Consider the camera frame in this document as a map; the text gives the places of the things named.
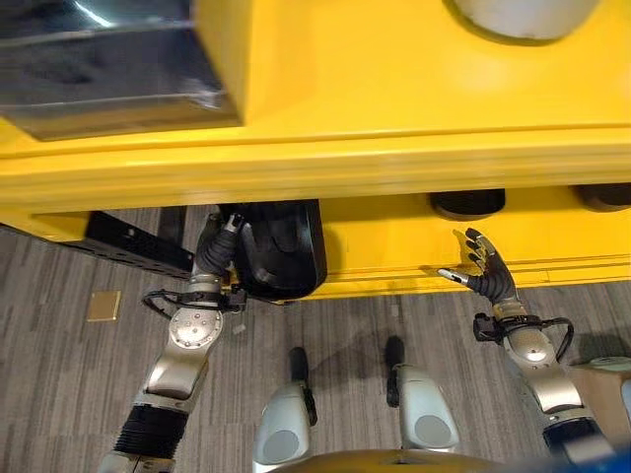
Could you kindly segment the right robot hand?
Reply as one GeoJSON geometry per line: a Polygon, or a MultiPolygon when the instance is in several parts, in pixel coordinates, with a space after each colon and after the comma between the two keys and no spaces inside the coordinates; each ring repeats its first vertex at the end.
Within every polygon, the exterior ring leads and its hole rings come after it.
{"type": "Polygon", "coordinates": [[[465,274],[448,268],[439,269],[438,274],[467,287],[492,305],[516,300],[518,293],[514,278],[491,240],[473,228],[468,228],[464,234],[465,244],[470,249],[468,257],[481,270],[481,274],[465,274]]]}

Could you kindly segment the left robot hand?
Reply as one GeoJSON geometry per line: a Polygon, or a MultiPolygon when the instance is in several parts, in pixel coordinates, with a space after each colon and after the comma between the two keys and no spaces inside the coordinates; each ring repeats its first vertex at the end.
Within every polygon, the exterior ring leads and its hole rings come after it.
{"type": "Polygon", "coordinates": [[[244,222],[245,218],[239,213],[232,213],[227,221],[220,214],[208,216],[197,241],[191,278],[223,279],[228,274],[244,222]]]}

